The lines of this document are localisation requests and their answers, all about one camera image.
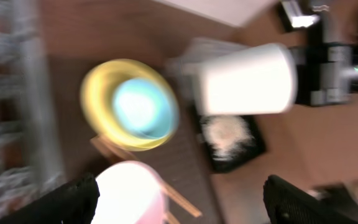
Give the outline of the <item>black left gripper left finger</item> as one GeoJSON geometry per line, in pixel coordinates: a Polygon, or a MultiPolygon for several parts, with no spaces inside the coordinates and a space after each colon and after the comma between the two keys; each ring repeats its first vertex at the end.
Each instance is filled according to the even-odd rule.
{"type": "Polygon", "coordinates": [[[95,176],[87,173],[0,218],[0,224],[90,224],[99,196],[95,176]]]}

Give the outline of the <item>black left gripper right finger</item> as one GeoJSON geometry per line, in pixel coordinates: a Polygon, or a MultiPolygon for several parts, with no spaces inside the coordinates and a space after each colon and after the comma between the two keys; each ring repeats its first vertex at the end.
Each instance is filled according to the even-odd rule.
{"type": "Polygon", "coordinates": [[[315,196],[277,175],[268,176],[263,201],[271,223],[357,224],[358,207],[344,187],[316,189],[315,196]]]}

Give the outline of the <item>pink bowl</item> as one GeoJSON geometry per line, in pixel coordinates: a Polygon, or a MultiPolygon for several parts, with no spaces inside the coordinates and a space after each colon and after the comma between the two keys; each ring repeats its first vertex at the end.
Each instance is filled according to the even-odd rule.
{"type": "Polygon", "coordinates": [[[162,179],[147,164],[125,161],[102,171],[92,224],[164,224],[168,199],[162,179]]]}

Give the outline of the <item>pile of rice and nuts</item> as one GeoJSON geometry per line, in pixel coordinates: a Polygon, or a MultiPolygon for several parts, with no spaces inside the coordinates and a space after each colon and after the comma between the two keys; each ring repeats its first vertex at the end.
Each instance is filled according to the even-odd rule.
{"type": "Polygon", "coordinates": [[[230,161],[254,146],[248,122],[240,116],[208,116],[201,119],[205,143],[212,149],[213,159],[230,161]]]}

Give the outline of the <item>light blue bowl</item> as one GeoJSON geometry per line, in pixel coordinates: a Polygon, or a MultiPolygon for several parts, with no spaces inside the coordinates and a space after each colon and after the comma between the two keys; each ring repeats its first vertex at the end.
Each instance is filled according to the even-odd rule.
{"type": "Polygon", "coordinates": [[[120,84],[112,96],[112,110],[126,131],[143,139],[162,139],[178,126],[178,106],[172,94],[145,78],[120,84]]]}

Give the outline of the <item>white paper cup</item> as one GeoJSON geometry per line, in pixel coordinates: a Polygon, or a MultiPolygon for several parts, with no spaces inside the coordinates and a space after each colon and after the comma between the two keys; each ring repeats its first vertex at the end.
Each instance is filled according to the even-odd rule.
{"type": "Polygon", "coordinates": [[[201,63],[194,76],[201,115],[277,114],[295,103],[295,61],[282,44],[265,44],[201,63]]]}

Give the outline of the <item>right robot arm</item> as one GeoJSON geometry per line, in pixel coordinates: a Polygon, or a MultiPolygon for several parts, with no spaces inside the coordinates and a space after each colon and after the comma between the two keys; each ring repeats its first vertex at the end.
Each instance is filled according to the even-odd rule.
{"type": "Polygon", "coordinates": [[[345,43],[328,4],[284,0],[275,6],[284,32],[305,31],[305,45],[290,48],[298,74],[295,102],[300,105],[340,105],[358,91],[358,29],[357,43],[345,43]]]}

